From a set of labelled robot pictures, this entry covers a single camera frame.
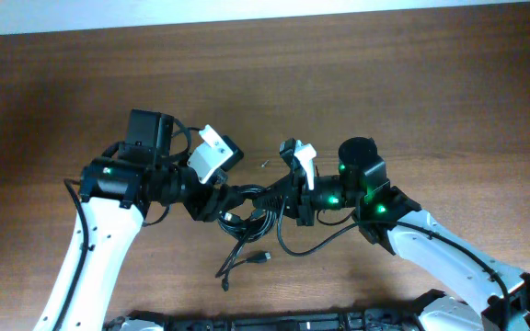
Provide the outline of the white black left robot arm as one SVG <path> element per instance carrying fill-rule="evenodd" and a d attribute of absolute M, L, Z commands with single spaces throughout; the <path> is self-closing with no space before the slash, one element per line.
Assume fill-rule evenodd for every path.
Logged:
<path fill-rule="evenodd" d="M 198 133 L 198 147 L 173 154 L 172 139 L 181 134 L 191 143 L 190 128 L 170 115 L 134 109 L 125 139 L 83 169 L 79 188 L 69 191 L 75 228 L 36 329 L 101 329 L 123 260 L 152 203 L 181 203 L 201 222 L 243 203 L 239 188 L 215 177 L 235 166 L 242 150 L 211 126 Z"/>

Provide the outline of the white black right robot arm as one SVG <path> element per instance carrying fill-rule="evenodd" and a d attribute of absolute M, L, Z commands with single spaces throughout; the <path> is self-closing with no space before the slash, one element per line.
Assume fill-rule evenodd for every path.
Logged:
<path fill-rule="evenodd" d="M 489 256 L 447 230 L 415 200 L 391 185 L 371 138 L 354 137 L 338 150 L 335 176 L 315 172 L 312 145 L 280 146 L 287 176 L 260 193 L 255 207 L 310 226 L 318 211 L 351 209 L 353 224 L 379 244 L 446 285 L 415 313 L 420 330 L 530 330 L 530 273 Z"/>

